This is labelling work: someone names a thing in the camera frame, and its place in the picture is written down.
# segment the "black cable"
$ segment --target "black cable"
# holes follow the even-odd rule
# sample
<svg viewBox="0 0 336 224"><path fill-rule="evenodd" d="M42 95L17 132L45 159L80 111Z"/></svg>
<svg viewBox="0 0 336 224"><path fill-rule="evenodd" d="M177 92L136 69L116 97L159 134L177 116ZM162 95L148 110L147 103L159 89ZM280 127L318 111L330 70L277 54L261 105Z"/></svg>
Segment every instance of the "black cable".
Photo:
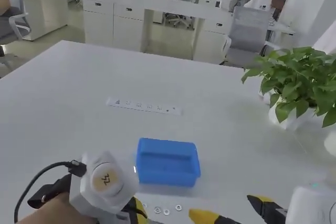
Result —
<svg viewBox="0 0 336 224"><path fill-rule="evenodd" d="M72 162L57 162L57 163L53 163L51 165L48 165L46 168L42 169L38 174L35 175L35 177L30 181L30 183L28 184L27 188L24 190L24 192L22 193L20 199L18 200L16 206L15 206L15 210L14 210L14 223L18 222L18 213L19 213L19 208L21 206L22 201L24 200L24 198L26 197L27 193L29 192L29 190L31 189L31 187L33 186L33 184L36 182L36 180L45 172L49 171L50 169L53 169L55 167L58 166L66 166L68 168L73 167Z"/></svg>

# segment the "human hand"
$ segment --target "human hand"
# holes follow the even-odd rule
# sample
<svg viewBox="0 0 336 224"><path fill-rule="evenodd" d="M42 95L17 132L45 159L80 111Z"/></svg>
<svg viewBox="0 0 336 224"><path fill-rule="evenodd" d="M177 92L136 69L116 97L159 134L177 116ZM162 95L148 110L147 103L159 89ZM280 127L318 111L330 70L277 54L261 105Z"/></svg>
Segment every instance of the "human hand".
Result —
<svg viewBox="0 0 336 224"><path fill-rule="evenodd" d="M69 194L62 193L45 203L19 224L96 224L97 220L80 214L69 202Z"/></svg>

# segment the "power strip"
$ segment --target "power strip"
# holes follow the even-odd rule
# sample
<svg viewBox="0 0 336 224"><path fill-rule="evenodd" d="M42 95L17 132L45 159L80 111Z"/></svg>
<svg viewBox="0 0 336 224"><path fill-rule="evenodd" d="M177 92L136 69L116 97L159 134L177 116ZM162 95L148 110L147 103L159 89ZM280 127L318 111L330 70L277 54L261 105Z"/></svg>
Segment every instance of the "power strip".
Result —
<svg viewBox="0 0 336 224"><path fill-rule="evenodd" d="M107 100L108 106L120 107L131 110L155 112L162 114L182 115L182 109L173 105L159 105L152 103L145 103L139 101L123 100L109 97Z"/></svg>

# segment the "drawer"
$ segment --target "drawer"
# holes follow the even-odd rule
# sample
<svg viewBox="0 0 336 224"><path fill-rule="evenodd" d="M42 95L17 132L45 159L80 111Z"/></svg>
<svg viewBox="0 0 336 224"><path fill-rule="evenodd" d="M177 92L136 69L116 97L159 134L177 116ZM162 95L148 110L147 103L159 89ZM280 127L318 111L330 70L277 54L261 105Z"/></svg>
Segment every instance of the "drawer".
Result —
<svg viewBox="0 0 336 224"><path fill-rule="evenodd" d="M215 1L215 0L198 0L198 3L201 4L201 5L216 7L217 1Z"/></svg>
<svg viewBox="0 0 336 224"><path fill-rule="evenodd" d="M115 16L143 20L144 14L145 14L144 8L114 4Z"/></svg>
<svg viewBox="0 0 336 224"><path fill-rule="evenodd" d="M92 0L83 0L83 10L89 12L113 15L113 3L104 3Z"/></svg>
<svg viewBox="0 0 336 224"><path fill-rule="evenodd" d="M215 22L209 19L204 21L203 31L212 31L219 34L228 34L232 25L232 19L224 20L224 22Z"/></svg>

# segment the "white wall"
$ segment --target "white wall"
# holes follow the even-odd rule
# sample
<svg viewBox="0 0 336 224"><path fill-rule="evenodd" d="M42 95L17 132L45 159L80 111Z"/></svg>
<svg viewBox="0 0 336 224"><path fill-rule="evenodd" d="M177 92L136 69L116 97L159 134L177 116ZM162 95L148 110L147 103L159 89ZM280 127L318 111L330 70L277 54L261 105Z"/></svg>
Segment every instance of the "white wall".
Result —
<svg viewBox="0 0 336 224"><path fill-rule="evenodd" d="M297 32L296 43L301 44L322 7L324 0L286 0L279 21Z"/></svg>

